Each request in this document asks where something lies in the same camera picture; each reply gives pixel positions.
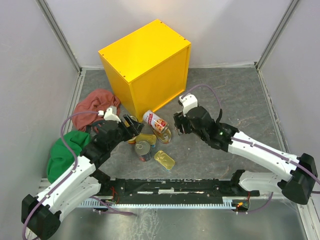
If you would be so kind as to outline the oval gold fish tin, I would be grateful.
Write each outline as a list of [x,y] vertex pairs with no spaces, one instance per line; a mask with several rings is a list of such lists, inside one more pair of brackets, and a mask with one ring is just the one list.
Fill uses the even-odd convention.
[[129,116],[128,122],[129,123],[137,123],[138,119],[135,116]]

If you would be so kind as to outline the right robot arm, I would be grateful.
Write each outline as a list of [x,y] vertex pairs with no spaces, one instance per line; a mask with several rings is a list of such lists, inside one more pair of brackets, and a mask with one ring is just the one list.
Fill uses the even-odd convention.
[[236,196],[246,191],[278,192],[294,203],[306,205],[320,181],[311,155],[297,156],[256,141],[236,127],[214,120],[202,106],[187,113],[177,112],[173,119],[181,134],[193,133],[213,149],[244,157],[270,171],[242,171],[239,178],[229,183]]

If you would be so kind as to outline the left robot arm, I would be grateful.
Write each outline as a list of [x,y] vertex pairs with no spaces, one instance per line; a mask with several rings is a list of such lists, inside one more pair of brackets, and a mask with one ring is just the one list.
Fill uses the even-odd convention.
[[22,237],[29,229],[36,239],[48,240],[64,218],[84,200],[106,195],[111,189],[110,177],[99,170],[111,152],[121,143],[138,136],[144,124],[124,115],[106,114],[97,134],[74,154],[73,163],[45,190],[36,196],[28,194],[21,203]]

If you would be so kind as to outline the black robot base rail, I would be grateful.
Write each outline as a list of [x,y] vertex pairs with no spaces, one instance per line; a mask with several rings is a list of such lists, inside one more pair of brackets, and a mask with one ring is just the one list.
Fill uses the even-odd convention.
[[123,179],[103,183],[99,197],[115,198],[118,204],[221,204],[224,197],[258,197],[239,185],[237,171],[230,180],[220,179]]

